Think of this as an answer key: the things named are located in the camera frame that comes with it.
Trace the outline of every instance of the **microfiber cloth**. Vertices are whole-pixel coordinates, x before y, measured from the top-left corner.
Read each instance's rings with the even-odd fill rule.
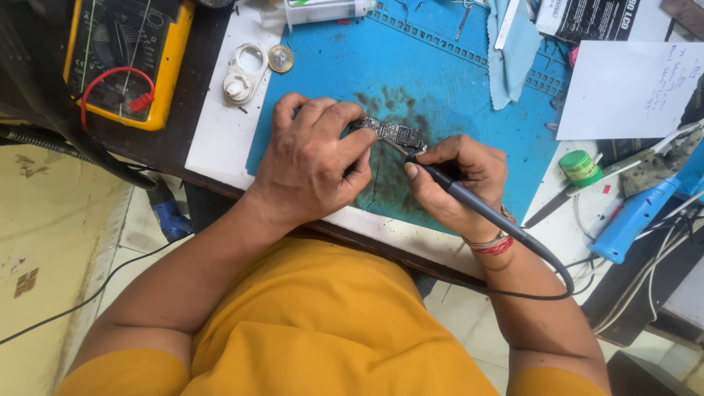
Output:
[[[540,47],[540,34],[528,19],[525,2],[519,1],[503,50],[497,50],[494,44],[509,0],[489,0],[491,13],[486,32],[489,35],[489,91],[494,110],[503,109],[509,101],[518,101],[526,74]]]

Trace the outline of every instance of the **yellow multimeter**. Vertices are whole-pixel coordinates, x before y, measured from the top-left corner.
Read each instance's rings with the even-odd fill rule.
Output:
[[[119,72],[97,84],[88,111],[143,130],[163,128],[171,107],[195,4],[190,0],[76,0],[63,78],[74,97],[103,72],[129,66],[154,82],[145,111],[128,104],[150,91],[136,73]]]

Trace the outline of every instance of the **handwritten note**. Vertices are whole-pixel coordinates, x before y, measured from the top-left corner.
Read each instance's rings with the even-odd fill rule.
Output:
[[[558,140],[664,137],[704,66],[704,43],[583,41]]]

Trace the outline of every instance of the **green container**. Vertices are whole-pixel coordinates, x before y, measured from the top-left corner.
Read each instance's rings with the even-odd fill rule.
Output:
[[[560,167],[577,187],[592,185],[603,177],[601,168],[584,150],[573,151],[560,160]]]

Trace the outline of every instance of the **fingernail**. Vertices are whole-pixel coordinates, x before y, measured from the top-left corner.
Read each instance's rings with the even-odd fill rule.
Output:
[[[418,175],[418,169],[415,167],[415,165],[411,162],[406,162],[406,164],[403,166],[406,169],[406,175],[408,175],[408,178],[413,180],[415,179],[415,176]]]

